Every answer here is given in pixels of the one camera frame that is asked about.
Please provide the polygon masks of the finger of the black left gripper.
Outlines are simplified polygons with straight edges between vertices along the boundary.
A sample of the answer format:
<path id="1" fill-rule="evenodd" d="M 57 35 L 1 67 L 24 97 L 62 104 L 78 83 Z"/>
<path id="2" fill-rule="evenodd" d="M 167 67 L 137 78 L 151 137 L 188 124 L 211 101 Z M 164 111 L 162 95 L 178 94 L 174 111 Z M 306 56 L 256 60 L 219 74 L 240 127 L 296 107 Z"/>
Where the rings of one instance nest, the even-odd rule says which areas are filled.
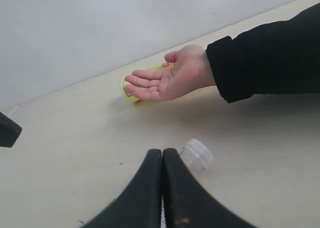
<path id="1" fill-rule="evenodd" d="M 0 113 L 0 146 L 11 148 L 22 132 L 22 127 L 3 113 Z"/>

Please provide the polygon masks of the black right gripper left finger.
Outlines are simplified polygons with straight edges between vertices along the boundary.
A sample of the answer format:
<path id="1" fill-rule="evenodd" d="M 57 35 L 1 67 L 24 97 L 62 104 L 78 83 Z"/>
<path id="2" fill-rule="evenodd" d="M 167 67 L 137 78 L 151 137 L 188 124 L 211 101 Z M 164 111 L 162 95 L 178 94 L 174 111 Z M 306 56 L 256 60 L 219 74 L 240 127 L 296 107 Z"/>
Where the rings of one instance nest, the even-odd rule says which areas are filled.
<path id="1" fill-rule="evenodd" d="M 126 188 L 84 228 L 159 228 L 162 152 L 150 149 Z"/>

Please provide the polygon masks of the person's open hand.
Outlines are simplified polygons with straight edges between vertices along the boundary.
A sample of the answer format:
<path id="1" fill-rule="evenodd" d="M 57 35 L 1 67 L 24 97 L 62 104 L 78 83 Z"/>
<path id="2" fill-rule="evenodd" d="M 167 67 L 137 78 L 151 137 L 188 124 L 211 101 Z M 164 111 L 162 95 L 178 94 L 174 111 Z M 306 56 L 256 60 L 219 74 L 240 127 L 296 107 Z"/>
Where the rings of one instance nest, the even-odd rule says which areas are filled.
<path id="1" fill-rule="evenodd" d="M 215 86 L 206 51 L 198 45 L 187 45 L 164 56 L 173 63 L 161 71 L 135 70 L 125 77 L 125 90 L 140 100 L 168 101 L 195 90 Z"/>

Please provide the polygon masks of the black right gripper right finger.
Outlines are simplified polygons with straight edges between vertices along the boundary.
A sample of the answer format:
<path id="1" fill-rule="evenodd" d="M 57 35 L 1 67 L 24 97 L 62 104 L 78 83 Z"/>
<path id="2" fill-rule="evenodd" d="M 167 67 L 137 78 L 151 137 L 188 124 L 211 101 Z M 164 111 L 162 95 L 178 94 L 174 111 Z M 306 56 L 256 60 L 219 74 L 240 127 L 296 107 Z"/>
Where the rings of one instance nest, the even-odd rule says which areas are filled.
<path id="1" fill-rule="evenodd" d="M 168 228 L 254 227 L 213 198 L 173 148 L 162 154 L 162 197 Z"/>

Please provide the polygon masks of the black sleeved forearm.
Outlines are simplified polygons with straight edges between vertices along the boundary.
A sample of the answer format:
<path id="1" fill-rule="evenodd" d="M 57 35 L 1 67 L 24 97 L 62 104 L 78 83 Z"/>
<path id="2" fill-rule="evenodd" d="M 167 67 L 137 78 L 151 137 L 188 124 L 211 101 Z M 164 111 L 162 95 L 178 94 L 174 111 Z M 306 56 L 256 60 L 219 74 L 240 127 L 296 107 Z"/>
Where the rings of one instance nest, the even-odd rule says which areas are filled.
<path id="1" fill-rule="evenodd" d="M 318 93 L 319 12 L 316 4 L 289 20 L 209 44 L 206 54 L 222 98 L 233 103 L 255 94 Z"/>

